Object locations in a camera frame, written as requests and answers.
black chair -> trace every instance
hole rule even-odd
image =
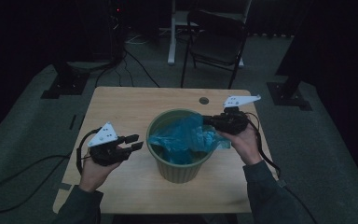
[[[187,31],[190,37],[187,41],[181,88],[185,81],[187,56],[190,53],[195,68],[197,68],[196,62],[199,62],[231,71],[228,84],[228,88],[231,89],[248,36],[245,23],[197,9],[187,14]]]

dark gray sleeve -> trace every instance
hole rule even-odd
[[[255,223],[299,223],[292,196],[281,188],[265,161],[243,166]]]
[[[95,223],[102,198],[103,194],[99,191],[89,193],[74,186],[52,223]]]

hand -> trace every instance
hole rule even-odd
[[[262,161],[257,148],[255,128],[251,124],[248,124],[246,129],[237,135],[217,132],[231,141],[231,145],[235,148],[246,165],[253,165]]]
[[[100,187],[109,174],[121,164],[121,162],[117,162],[112,165],[101,166],[92,160],[89,152],[85,158],[79,188],[86,192],[93,192]]]

person's arm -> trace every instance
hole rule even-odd
[[[237,135],[219,133],[231,141],[245,163],[243,171],[248,182],[248,197],[255,223],[298,223],[291,195],[279,187],[258,152],[252,125],[248,124],[246,130]]]
[[[95,223],[103,198],[103,194],[96,189],[103,184],[114,169],[118,168],[121,162],[101,166],[90,158],[90,154],[87,154],[85,158],[80,183],[72,189],[54,219],[54,224]]]

person's left hand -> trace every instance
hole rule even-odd
[[[93,192],[99,188],[109,174],[121,164],[117,162],[108,166],[95,163],[88,152],[83,160],[83,172],[81,174],[79,188],[86,192]]]

